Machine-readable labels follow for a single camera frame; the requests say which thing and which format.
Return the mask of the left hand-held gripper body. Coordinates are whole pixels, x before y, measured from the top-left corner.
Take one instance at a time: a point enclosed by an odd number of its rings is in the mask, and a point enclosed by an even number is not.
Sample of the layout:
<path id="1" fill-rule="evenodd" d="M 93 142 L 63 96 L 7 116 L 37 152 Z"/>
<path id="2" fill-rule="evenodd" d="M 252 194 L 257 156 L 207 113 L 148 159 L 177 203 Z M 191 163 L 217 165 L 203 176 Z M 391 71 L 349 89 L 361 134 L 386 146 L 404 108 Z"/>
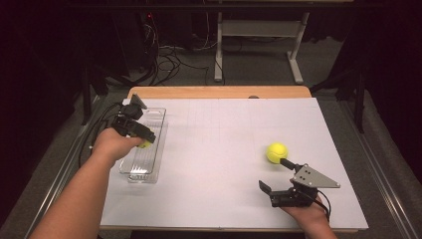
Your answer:
<path id="1" fill-rule="evenodd" d="M 128 105 L 120 108 L 117 116 L 111 123 L 114 128 L 122 136 L 139 136 L 147 137 L 148 128 L 139 123 L 138 120 L 143 116 L 143 110 L 147 106 L 143 103 L 138 95 L 133 95 Z"/>

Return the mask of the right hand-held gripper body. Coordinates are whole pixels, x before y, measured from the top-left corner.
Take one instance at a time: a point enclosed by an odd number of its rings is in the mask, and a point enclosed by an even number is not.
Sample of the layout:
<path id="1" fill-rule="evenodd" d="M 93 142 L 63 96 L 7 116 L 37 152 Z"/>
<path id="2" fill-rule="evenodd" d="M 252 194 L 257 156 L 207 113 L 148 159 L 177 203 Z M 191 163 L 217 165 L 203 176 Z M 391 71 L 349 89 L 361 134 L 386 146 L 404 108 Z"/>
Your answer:
<path id="1" fill-rule="evenodd" d="M 308 207 L 317 201 L 320 188 L 340 188 L 340 184 L 323 175 L 308 164 L 300 165 L 290 179 L 293 184 L 285 191 L 273 191 L 270 201 L 273 207 Z"/>

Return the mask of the clear plastic container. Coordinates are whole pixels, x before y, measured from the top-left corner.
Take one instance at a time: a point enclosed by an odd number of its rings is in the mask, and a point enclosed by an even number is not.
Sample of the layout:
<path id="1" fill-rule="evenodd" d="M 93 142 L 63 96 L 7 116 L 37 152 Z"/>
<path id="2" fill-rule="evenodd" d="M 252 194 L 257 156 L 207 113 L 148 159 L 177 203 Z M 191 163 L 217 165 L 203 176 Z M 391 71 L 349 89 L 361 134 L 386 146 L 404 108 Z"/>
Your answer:
<path id="1" fill-rule="evenodd" d="M 154 143 L 146 147 L 134 147 L 120 162 L 118 171 L 128 182 L 155 183 L 167 132 L 166 109 L 149 108 L 137 121 L 148 127 L 155 135 Z"/>

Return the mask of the person's left hand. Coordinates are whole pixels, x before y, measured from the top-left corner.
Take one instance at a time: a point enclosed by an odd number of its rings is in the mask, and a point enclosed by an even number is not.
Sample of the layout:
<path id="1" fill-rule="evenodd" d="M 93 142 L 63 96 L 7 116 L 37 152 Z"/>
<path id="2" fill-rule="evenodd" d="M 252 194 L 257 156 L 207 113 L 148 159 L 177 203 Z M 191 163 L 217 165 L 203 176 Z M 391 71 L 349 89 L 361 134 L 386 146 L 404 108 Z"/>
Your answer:
<path id="1" fill-rule="evenodd" d="M 115 129 L 107 128 L 97 137 L 90 159 L 114 164 L 142 143 L 144 140 L 140 137 L 122 136 Z"/>

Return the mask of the person's right hand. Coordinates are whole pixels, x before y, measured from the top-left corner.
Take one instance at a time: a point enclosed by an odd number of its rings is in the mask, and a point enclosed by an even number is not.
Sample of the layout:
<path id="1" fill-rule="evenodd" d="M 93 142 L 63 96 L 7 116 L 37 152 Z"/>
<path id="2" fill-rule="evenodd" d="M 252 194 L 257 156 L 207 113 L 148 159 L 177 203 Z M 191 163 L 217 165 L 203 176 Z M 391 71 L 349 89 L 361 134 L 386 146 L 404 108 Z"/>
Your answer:
<path id="1" fill-rule="evenodd" d="M 282 207 L 282 210 L 292 216 L 304 231 L 329 226 L 324 209 L 315 202 L 308 207 Z"/>

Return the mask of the black metal stand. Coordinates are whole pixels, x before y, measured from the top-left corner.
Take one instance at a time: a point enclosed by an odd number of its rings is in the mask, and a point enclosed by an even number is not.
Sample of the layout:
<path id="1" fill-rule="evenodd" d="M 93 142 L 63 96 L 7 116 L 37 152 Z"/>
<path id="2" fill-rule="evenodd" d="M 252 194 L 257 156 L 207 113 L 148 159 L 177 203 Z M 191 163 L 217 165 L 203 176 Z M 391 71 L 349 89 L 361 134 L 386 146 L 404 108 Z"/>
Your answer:
<path id="1" fill-rule="evenodd" d="M 326 80 L 310 87 L 312 94 L 322 89 L 337 88 L 335 97 L 338 101 L 354 100 L 353 122 L 360 133 L 363 129 L 363 110 L 365 80 L 361 70 L 349 68 L 341 73 L 329 76 Z"/>
<path id="2" fill-rule="evenodd" d="M 85 65 L 82 70 L 82 96 L 83 96 L 83 121 L 86 125 L 92 115 L 91 90 L 98 96 L 106 96 L 108 87 L 106 86 L 106 75 L 99 65 Z"/>

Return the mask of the white board sheet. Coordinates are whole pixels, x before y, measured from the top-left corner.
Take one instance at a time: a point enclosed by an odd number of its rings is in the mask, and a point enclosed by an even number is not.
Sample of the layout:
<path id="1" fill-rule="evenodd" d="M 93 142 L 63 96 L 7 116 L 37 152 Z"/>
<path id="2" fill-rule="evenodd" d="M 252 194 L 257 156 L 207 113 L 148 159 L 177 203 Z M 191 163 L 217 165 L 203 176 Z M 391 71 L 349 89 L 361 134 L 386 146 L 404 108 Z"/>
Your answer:
<path id="1" fill-rule="evenodd" d="M 330 225 L 361 230 L 367 223 L 335 148 L 319 104 L 306 99 L 149 100 L 166 110 L 168 128 L 158 180 L 130 183 L 114 167 L 102 228 L 296 230 L 297 223 L 272 206 L 259 184 L 290 187 L 292 172 L 266 158 L 273 142 L 288 159 L 337 182 L 325 195 Z"/>

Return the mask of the wooden table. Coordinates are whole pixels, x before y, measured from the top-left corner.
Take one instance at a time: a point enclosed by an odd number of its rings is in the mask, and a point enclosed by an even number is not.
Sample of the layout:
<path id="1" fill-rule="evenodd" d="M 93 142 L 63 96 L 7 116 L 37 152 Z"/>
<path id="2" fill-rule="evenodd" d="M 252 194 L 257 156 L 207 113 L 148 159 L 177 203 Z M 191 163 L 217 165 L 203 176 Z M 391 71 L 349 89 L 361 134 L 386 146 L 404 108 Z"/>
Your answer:
<path id="1" fill-rule="evenodd" d="M 141 99 L 302 99 L 312 96 L 304 86 L 133 87 L 127 97 Z"/>

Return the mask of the dark computer tower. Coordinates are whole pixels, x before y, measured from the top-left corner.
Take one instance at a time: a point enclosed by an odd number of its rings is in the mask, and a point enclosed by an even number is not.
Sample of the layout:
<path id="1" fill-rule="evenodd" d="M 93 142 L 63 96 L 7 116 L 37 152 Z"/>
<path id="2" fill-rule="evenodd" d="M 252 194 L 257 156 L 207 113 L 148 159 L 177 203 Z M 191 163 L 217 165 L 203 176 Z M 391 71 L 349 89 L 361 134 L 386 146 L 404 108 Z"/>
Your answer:
<path id="1" fill-rule="evenodd" d="M 129 70 L 150 70 L 155 54 L 147 49 L 143 21 L 137 13 L 113 13 L 126 66 Z"/>

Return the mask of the metal floor rail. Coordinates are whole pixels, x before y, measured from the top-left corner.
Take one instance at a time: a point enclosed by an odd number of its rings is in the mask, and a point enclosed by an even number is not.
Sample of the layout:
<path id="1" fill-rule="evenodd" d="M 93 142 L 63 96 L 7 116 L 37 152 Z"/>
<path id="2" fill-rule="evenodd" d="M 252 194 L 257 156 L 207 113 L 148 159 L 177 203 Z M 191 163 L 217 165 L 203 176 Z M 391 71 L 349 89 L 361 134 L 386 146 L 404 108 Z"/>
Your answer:
<path id="1" fill-rule="evenodd" d="M 392 184 L 387 178 L 382 165 L 378 161 L 378 157 L 370 148 L 369 141 L 363 132 L 360 132 L 354 122 L 353 111 L 347 102 L 339 102 L 341 110 L 345 113 L 349 124 L 352 126 L 359 143 L 364 151 L 365 158 L 368 163 L 369 171 L 383 197 L 383 200 L 395 221 L 395 224 L 400 231 L 403 239 L 418 239 L 419 235 L 412 224 L 408 214 L 405 212 L 403 203 L 398 197 L 398 194 L 393 189 Z"/>
<path id="2" fill-rule="evenodd" d="M 29 217 L 29 226 L 24 230 L 24 239 L 29 239 L 78 168 L 78 154 L 83 148 L 83 140 L 94 122 L 94 115 L 103 107 L 104 101 L 105 97 L 95 96 L 92 99 L 92 115 L 83 123 L 83 101 L 77 100 L 75 112 L 54 136 L 30 180 L 30 194 L 26 199 L 31 201 L 32 214 Z"/>

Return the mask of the white metal desk frame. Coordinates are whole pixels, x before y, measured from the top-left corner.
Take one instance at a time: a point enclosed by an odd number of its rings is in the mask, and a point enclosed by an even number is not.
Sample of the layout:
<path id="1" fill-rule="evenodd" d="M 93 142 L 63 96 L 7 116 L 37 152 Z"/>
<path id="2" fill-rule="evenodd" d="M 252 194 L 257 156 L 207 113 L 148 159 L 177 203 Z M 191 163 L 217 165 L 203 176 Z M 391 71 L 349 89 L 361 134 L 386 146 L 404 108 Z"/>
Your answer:
<path id="1" fill-rule="evenodd" d="M 214 81 L 223 81 L 223 50 L 224 37 L 263 37 L 288 38 L 295 43 L 290 51 L 286 52 L 294 80 L 298 85 L 304 83 L 300 71 L 297 54 L 305 33 L 310 13 L 303 14 L 301 20 L 295 21 L 267 21 L 267 20 L 224 20 L 221 13 L 217 18 L 217 42 L 215 55 Z"/>

